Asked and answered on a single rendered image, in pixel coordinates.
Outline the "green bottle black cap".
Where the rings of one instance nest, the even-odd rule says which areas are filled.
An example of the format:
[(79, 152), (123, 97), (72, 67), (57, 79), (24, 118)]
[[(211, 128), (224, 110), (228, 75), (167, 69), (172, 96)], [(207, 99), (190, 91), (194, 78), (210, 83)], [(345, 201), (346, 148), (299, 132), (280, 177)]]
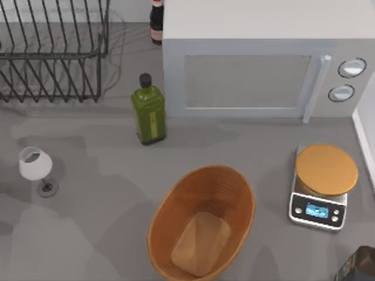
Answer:
[(139, 76), (139, 88), (131, 94), (135, 112), (137, 137), (143, 145), (150, 145), (166, 138), (165, 97), (153, 85), (149, 73)]

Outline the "brown oval basket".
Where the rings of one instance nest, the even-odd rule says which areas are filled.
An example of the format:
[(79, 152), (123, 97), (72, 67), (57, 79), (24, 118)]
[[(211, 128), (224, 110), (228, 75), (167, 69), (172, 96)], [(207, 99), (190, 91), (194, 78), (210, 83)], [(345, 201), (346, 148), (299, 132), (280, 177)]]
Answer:
[(246, 177), (228, 166), (181, 178), (149, 226), (149, 260), (166, 281), (215, 281), (242, 250), (255, 218)]

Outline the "dark bottle red label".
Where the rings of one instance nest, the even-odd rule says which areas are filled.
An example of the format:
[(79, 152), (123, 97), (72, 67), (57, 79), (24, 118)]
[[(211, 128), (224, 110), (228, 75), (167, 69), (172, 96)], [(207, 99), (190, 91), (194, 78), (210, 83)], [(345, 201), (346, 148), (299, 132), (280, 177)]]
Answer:
[(150, 12), (150, 37), (152, 43), (157, 46), (162, 45), (163, 38), (163, 0), (152, 0), (152, 8)]

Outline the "pale microwave oven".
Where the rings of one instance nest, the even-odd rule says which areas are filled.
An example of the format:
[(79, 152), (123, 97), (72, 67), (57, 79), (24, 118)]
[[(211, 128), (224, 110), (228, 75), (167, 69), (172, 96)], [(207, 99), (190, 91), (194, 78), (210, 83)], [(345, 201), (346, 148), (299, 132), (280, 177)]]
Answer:
[[(375, 77), (375, 0), (165, 0), (162, 53), (169, 117), (302, 119), (326, 54), (311, 118), (350, 117)], [(341, 77), (355, 58), (365, 71)]]

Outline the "kitchen scale orange plate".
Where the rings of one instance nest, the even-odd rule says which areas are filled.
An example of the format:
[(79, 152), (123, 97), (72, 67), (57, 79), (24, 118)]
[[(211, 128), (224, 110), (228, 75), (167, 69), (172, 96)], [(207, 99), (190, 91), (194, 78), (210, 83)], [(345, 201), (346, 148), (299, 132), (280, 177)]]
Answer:
[(289, 219), (325, 231), (341, 231), (348, 193), (358, 177), (356, 162), (343, 149), (324, 143), (299, 145), (289, 197)]

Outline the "white wine glass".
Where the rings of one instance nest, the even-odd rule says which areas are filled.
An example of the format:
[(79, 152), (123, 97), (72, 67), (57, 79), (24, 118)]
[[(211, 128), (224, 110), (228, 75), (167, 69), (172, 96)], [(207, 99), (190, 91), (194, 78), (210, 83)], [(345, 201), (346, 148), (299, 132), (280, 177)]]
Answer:
[(51, 198), (57, 193), (57, 183), (47, 179), (53, 169), (53, 161), (46, 152), (35, 146), (27, 146), (19, 153), (18, 163), (21, 176), (37, 182), (39, 196)]

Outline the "smaller microwave knob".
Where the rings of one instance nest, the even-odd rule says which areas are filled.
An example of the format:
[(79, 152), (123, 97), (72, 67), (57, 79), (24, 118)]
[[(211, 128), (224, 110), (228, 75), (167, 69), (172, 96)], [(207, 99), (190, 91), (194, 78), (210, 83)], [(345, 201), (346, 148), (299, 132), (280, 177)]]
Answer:
[(328, 98), (332, 102), (345, 102), (350, 100), (354, 94), (355, 89), (351, 85), (345, 84), (331, 89)]

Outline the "larger microwave knob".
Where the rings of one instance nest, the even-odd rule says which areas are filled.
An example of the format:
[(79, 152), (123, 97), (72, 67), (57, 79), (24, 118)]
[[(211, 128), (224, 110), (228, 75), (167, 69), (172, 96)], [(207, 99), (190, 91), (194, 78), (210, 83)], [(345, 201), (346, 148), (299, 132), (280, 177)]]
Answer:
[(338, 74), (343, 78), (354, 78), (365, 71), (367, 63), (362, 58), (343, 61), (338, 67)]

